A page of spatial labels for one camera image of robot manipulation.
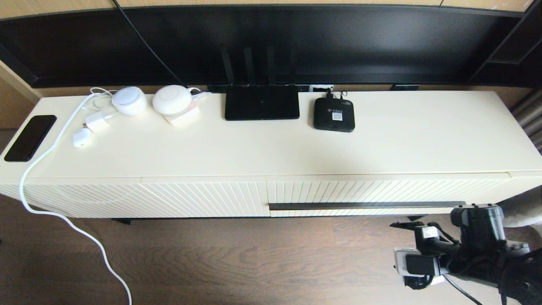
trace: wooden floor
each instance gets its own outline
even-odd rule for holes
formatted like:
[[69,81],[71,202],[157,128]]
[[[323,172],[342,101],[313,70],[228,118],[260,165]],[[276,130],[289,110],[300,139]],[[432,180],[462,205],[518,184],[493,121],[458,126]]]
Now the wooden floor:
[[[448,215],[429,219],[453,230]],[[414,236],[390,228],[394,221],[407,219],[75,223],[103,241],[134,304],[469,304],[447,283],[421,291],[402,286],[393,249],[413,246]],[[528,228],[507,233],[540,246]],[[0,304],[127,304],[98,247],[62,220],[29,214],[0,197],[0,238]],[[460,284],[484,304],[499,303],[495,289]]]

